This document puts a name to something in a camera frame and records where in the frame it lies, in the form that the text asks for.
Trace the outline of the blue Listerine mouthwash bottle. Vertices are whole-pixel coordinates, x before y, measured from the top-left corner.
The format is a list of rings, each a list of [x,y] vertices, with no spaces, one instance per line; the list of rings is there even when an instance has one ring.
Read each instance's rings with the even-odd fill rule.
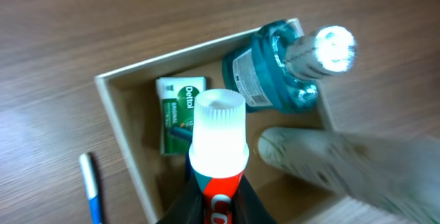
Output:
[[[268,23],[253,33],[249,45],[224,57],[224,85],[245,98],[247,112],[308,111],[318,102],[319,80],[353,67],[358,44],[345,27],[326,25],[303,34],[297,25]]]

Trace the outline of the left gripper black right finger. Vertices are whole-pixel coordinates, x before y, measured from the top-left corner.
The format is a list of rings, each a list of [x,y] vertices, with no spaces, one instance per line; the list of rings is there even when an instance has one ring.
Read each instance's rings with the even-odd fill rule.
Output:
[[[276,224],[245,176],[232,200],[233,224]]]

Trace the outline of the red green toothpaste tube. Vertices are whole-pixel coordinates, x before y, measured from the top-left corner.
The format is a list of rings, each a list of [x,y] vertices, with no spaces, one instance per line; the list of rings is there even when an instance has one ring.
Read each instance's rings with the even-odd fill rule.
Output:
[[[188,151],[203,194],[207,224],[232,223],[232,200],[249,159],[244,97],[211,89],[195,98],[192,144]]]

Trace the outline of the white lotion tube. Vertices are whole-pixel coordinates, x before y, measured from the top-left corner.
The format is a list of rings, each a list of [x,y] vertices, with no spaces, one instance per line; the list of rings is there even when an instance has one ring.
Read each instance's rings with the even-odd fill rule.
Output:
[[[439,222],[439,140],[271,127],[261,159],[337,194],[416,223]]]

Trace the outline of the green white soap box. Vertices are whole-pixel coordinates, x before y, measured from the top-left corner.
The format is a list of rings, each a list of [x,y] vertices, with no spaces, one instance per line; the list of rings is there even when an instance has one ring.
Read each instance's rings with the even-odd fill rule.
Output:
[[[206,90],[206,78],[161,77],[155,83],[162,114],[161,154],[184,154],[190,142],[172,137],[170,130],[174,126],[193,130],[195,97]]]

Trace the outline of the blue white toothbrush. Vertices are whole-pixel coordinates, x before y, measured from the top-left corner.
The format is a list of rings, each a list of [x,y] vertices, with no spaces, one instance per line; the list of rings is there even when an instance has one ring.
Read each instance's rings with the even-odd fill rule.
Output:
[[[102,213],[102,204],[100,202],[100,191],[92,156],[89,153],[83,153],[79,156],[78,161],[89,202],[91,221],[93,224],[103,224],[104,217]]]

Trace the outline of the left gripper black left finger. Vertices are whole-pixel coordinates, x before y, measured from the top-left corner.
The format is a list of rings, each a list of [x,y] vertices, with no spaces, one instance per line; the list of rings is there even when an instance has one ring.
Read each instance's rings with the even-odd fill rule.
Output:
[[[193,175],[157,224],[203,224],[204,197]]]

